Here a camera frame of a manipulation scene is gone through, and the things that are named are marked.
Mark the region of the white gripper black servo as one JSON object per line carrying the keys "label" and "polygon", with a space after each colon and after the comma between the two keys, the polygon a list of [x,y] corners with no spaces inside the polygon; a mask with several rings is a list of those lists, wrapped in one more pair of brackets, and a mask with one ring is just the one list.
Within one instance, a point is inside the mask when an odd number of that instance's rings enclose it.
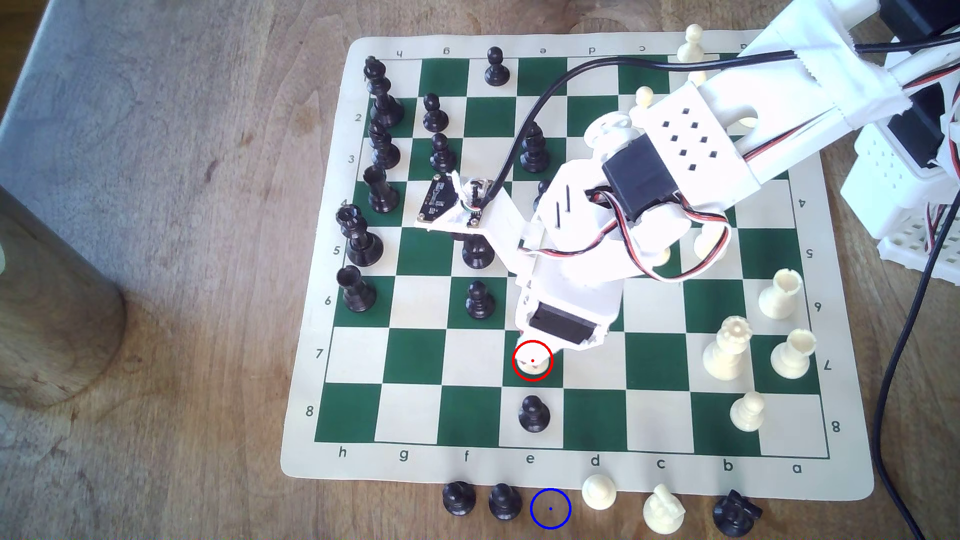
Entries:
{"label": "white gripper black servo", "polygon": [[571,258],[538,257],[516,279],[514,325],[526,340],[552,351],[600,346],[617,320],[626,280],[594,281],[566,272]]}

